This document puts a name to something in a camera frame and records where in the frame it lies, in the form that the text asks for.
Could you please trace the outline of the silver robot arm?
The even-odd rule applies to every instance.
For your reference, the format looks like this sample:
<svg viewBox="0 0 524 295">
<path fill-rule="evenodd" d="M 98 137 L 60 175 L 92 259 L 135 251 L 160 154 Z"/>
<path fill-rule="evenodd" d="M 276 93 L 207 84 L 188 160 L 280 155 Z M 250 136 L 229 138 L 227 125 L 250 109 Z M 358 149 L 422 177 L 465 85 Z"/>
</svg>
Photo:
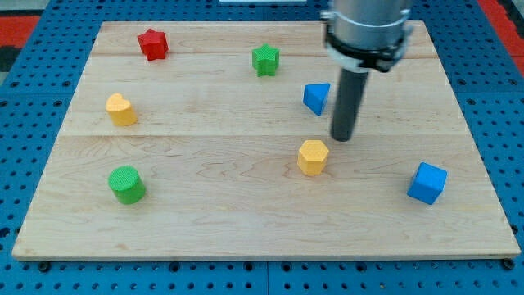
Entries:
<svg viewBox="0 0 524 295">
<path fill-rule="evenodd" d="M 342 69 L 385 73 L 407 51 L 411 0 L 331 0 L 320 12 L 324 47 Z"/>
</svg>

